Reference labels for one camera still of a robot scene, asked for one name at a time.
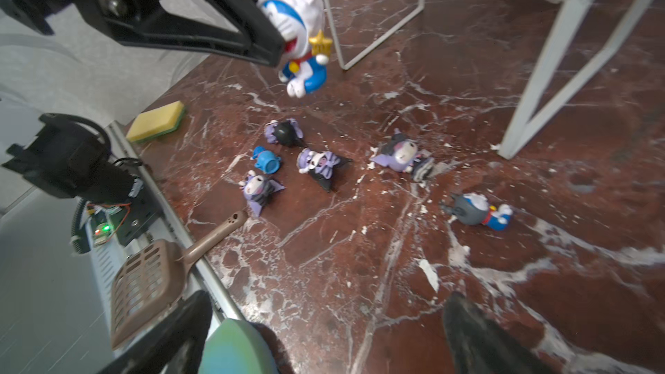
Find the toy figurine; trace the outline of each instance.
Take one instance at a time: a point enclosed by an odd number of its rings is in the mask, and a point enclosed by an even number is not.
[[[247,205],[256,216],[261,215],[261,210],[268,203],[268,198],[273,193],[284,189],[284,186],[276,180],[268,179],[263,175],[256,175],[253,170],[247,172],[245,180],[240,181],[240,187],[247,200]]]
[[[252,155],[251,159],[256,159],[254,168],[261,169],[264,173],[277,172],[280,165],[279,162],[282,160],[282,158],[276,156],[274,153],[270,152],[263,146],[256,146],[254,148],[254,154]]]
[[[419,151],[414,141],[401,133],[400,129],[395,129],[390,142],[381,148],[377,156],[370,158],[370,161],[397,172],[410,173],[414,182],[427,179],[434,166],[434,159]]]
[[[303,142],[303,131],[295,119],[287,119],[279,123],[277,120],[272,120],[265,126],[265,138],[270,144],[279,142],[287,147],[307,147]]]
[[[298,155],[297,163],[298,172],[309,173],[309,176],[314,178],[323,189],[330,192],[330,179],[333,177],[333,169],[349,162],[351,162],[351,159],[337,156],[333,152],[317,153],[306,147]]]
[[[333,41],[323,36],[322,0],[257,0],[286,42],[284,56],[289,62],[279,72],[287,83],[287,93],[301,98],[326,82],[326,64]]]
[[[499,231],[505,229],[513,215],[513,210],[507,204],[499,205],[498,209],[494,205],[489,205],[485,195],[453,194],[452,198],[453,206],[447,206],[443,201],[439,206],[446,214],[453,216],[452,220],[458,219],[462,224],[483,224]]]

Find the marble floor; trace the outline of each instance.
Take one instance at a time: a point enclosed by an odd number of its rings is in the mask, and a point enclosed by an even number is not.
[[[547,98],[630,1],[594,4]],[[347,59],[415,2],[332,0]],[[289,98],[276,70],[212,56],[149,107],[187,106],[176,132],[138,149],[195,238],[245,208],[237,182],[272,119],[294,117],[312,148],[354,160],[326,193],[298,173],[297,150],[271,146],[286,189],[207,255],[284,373],[451,373],[453,291],[556,370],[665,372],[665,0],[506,161],[491,146],[558,7],[427,0],[352,70],[333,55],[314,95]],[[427,185],[369,166],[395,127],[436,158]],[[439,201],[473,191],[514,207],[506,231],[447,223]]]

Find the white table leg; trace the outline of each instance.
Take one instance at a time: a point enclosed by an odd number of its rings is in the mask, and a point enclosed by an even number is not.
[[[506,159],[513,158],[543,128],[545,123],[554,117],[561,107],[617,53],[653,0],[634,0],[603,49],[586,63],[575,77],[568,81],[532,119],[531,116],[543,95],[545,87],[549,85],[554,70],[559,66],[565,50],[570,45],[570,40],[575,35],[579,23],[586,14],[589,3],[586,3],[586,6],[583,7],[578,7],[577,4],[574,7],[569,6],[569,4],[573,5],[577,1],[567,0],[559,11],[555,25],[547,38],[520,104],[517,106],[508,130],[503,136],[499,154]]]
[[[342,70],[345,71],[356,65],[358,61],[366,57],[367,54],[369,54],[376,47],[381,45],[388,37],[397,32],[400,28],[404,26],[404,24],[406,24],[406,22],[413,19],[425,8],[425,0],[418,0],[418,6],[416,7],[416,9],[413,10],[413,12],[409,13],[404,19],[397,22],[395,26],[389,29],[385,34],[381,35],[381,37],[379,37],[377,40],[372,42],[370,46],[362,50],[361,53],[356,55],[351,61],[349,61],[348,63],[344,63],[344,57],[342,56],[342,47],[339,43],[339,37],[337,36],[337,29],[335,28],[335,23],[334,23],[335,21],[333,20],[333,9],[330,6],[330,0],[323,0],[323,2],[326,5],[326,10],[328,13],[328,24],[330,25],[330,33],[332,34],[332,41],[335,44],[335,51],[337,53],[337,62],[339,63],[339,66],[342,68]]]

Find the yellow sponge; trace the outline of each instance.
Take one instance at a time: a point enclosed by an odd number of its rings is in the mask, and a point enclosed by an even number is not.
[[[180,101],[141,113],[136,116],[127,133],[127,140],[139,143],[178,129],[185,114],[185,104]]]

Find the brown plastic scoop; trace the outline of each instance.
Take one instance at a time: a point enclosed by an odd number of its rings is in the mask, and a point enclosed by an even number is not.
[[[111,348],[118,349],[169,310],[194,263],[246,220],[247,213],[238,211],[186,250],[156,240],[129,257],[111,288]]]

